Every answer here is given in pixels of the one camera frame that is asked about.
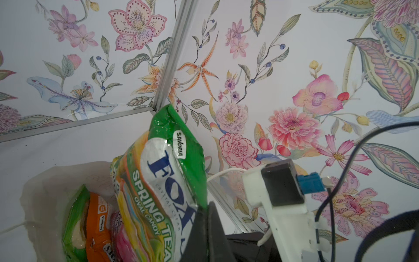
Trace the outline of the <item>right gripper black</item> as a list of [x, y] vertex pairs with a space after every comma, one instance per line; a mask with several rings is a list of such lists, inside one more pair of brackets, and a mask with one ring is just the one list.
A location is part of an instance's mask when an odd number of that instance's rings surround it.
[[281, 262], [282, 259], [273, 236], [271, 236], [262, 246], [258, 246], [258, 241], [262, 237], [263, 233], [260, 232], [227, 235], [230, 249], [235, 256], [236, 261]]

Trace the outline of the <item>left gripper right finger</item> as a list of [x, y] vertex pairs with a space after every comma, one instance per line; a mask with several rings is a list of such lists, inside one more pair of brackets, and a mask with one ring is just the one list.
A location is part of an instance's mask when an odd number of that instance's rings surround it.
[[235, 262], [214, 202], [208, 204], [207, 244], [209, 262]]

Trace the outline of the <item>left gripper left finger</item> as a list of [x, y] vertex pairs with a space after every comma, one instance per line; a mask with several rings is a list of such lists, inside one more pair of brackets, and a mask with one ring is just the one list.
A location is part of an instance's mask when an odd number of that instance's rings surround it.
[[180, 262], [208, 261], [207, 211], [198, 208], [191, 234]]

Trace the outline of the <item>magenta Fox's candy bag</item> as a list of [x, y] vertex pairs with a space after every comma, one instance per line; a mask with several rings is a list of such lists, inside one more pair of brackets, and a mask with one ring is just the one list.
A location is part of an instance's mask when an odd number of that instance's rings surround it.
[[121, 214], [115, 212], [111, 215], [111, 241], [116, 262], [138, 262], [139, 259], [133, 250], [122, 221]]

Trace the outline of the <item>green Fox's candy bag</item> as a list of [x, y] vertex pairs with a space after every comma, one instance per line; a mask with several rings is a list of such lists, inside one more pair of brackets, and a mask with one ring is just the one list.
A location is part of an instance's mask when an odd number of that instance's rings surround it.
[[139, 262], [177, 262], [207, 207], [204, 151], [172, 105], [111, 164], [118, 208]]

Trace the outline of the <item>orange Fox's candy bag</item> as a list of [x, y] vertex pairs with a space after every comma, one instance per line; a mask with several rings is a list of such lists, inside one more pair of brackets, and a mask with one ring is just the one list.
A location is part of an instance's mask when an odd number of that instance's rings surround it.
[[108, 226], [109, 204], [98, 194], [90, 193], [86, 220], [86, 254], [89, 262], [114, 262]]

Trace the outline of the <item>green Lays chips bag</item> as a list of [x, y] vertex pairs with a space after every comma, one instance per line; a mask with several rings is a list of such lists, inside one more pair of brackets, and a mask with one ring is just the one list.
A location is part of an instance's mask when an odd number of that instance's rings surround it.
[[62, 246], [67, 262], [87, 262], [86, 219], [90, 192], [83, 184], [71, 206], [62, 236]]

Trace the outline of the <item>white paper bag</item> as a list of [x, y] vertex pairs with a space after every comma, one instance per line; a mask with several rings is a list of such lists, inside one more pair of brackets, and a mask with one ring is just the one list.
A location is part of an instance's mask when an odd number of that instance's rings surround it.
[[64, 227], [82, 186], [116, 205], [109, 162], [3, 172], [1, 261], [64, 262]]

